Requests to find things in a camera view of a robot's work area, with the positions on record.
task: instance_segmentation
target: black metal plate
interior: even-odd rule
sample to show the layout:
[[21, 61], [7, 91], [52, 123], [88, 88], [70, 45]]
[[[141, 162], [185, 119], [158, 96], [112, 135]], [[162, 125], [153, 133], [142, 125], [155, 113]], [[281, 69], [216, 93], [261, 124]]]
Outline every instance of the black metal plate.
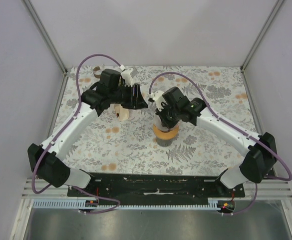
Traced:
[[[94, 195], [114, 198], [121, 205], [206, 205], [207, 198], [231, 198], [232, 190], [220, 195], [214, 184], [216, 176], [173, 176], [91, 173], [92, 180], [85, 190]], [[234, 191], [236, 198], [245, 197], [243, 185]], [[86, 197], [75, 189], [69, 189], [69, 197]], [[100, 200], [100, 205], [109, 205]]]

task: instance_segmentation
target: wall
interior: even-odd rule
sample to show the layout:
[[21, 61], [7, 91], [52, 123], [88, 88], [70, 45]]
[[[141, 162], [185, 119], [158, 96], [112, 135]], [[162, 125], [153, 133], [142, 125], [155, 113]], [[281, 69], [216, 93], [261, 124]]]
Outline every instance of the wall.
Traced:
[[68, 68], [94, 53], [125, 65], [240, 66], [275, 2], [32, 0]]
[[8, 239], [30, 167], [48, 134], [62, 74], [20, 0], [0, 1], [0, 240]]
[[263, 129], [275, 135], [278, 152], [292, 170], [292, 0], [283, 5], [246, 77]]

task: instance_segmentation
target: floral tablecloth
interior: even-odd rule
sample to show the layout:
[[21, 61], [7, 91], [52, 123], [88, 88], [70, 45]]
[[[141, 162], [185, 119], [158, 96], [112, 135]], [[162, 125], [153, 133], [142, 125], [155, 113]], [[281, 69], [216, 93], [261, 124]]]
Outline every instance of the floral tablecloth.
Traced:
[[[93, 66], [83, 66], [80, 72], [81, 91], [88, 89], [97, 79]], [[238, 67], [194, 66], [136, 66], [136, 83], [141, 84], [145, 99], [151, 80], [162, 72], [183, 73], [194, 80], [219, 113], [255, 131], [242, 74]], [[55, 128], [71, 114], [77, 103], [75, 73], [70, 71], [66, 90], [59, 109]], [[178, 86], [189, 98], [199, 97], [196, 89], [185, 78], [175, 75], [160, 77], [153, 91], [165, 91]], [[87, 172], [127, 174], [171, 174], [216, 176], [225, 168], [243, 160], [229, 144], [214, 134], [182, 122], [180, 130], [168, 147], [157, 145], [152, 131], [155, 105], [130, 110], [129, 119], [119, 122], [114, 108], [88, 126], [71, 147], [64, 162]]]

